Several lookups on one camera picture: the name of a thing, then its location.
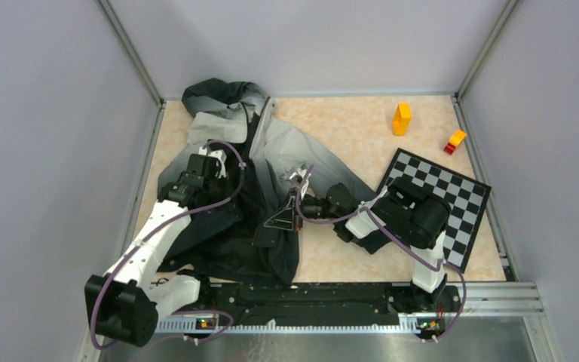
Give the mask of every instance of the toy block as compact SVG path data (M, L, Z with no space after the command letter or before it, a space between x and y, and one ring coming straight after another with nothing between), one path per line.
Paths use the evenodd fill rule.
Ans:
M451 143L447 143L447 146L445 146L445 152L449 153L450 155L454 153L455 150L456 146L452 145Z
M462 130L457 130L454 132L452 138L449 139L449 143L451 143L455 148L461 145L461 142L465 139L467 133L463 132Z
M396 113L392 123L394 124L394 134L396 136L404 136L409 121L412 120L412 111L409 109L409 103L398 103Z

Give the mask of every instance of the marble-patterned surface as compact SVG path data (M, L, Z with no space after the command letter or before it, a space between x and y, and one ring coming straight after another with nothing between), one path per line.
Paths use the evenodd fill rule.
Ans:
M408 102L412 121L403 137L391 130L399 102ZM312 135L336 154L370 187L377 187L400 147L473 177L465 147L443 151L458 129L449 96L317 97L277 99L274 115ZM145 224L156 197L158 174L185 145L191 116L181 102L168 102L143 195L137 230ZM327 225L306 224L301 233L301 262L295 281L409 281L412 260L395 244L374 255L335 236ZM504 273L489 221L485 217L467 265L469 281L502 281ZM458 276L449 272L449 280Z

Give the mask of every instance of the checkered pattern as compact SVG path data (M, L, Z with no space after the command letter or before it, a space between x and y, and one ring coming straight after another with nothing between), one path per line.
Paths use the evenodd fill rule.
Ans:
M464 272L492 188L402 149L388 170L378 189L403 177L449 202L452 213L443 251L445 259Z

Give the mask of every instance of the red block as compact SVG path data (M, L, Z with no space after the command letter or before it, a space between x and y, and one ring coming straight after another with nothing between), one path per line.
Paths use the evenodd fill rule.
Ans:
M449 153L450 155L452 153L454 153L455 150L456 150L456 147L454 145L452 145L451 143L447 143L447 146L445 146L445 152Z

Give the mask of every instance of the gray floor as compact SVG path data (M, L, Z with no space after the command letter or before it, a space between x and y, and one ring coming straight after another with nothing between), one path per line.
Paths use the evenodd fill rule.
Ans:
M157 335L155 339L163 336L166 335ZM385 334L225 335L199 347L180 339L159 343L145 351L118 344L100 360L126 361L133 357L138 357L134 361L151 362L535 360L522 318L465 317L438 345L411 341L411 336Z

